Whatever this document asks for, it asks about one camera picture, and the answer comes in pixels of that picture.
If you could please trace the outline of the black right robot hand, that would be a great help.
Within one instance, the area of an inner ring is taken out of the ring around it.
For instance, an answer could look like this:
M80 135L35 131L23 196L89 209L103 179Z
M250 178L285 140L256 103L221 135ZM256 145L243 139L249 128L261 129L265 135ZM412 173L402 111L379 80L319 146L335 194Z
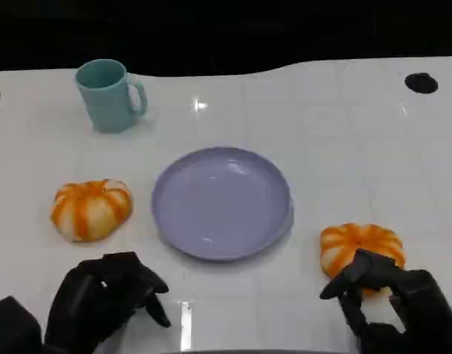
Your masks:
M366 320L361 310L365 288L390 288L389 301L403 332L391 324ZM358 249L320 297L338 299L360 353L452 353L452 309L426 270L406 271L392 258Z

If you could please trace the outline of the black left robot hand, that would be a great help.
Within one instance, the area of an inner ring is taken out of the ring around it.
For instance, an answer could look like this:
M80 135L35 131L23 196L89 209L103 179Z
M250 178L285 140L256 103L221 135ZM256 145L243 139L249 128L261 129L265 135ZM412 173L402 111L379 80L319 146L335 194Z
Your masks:
M84 260L64 277L49 311L44 353L94 353L98 346L143 308L164 328L171 327L157 295L166 282L136 252Z

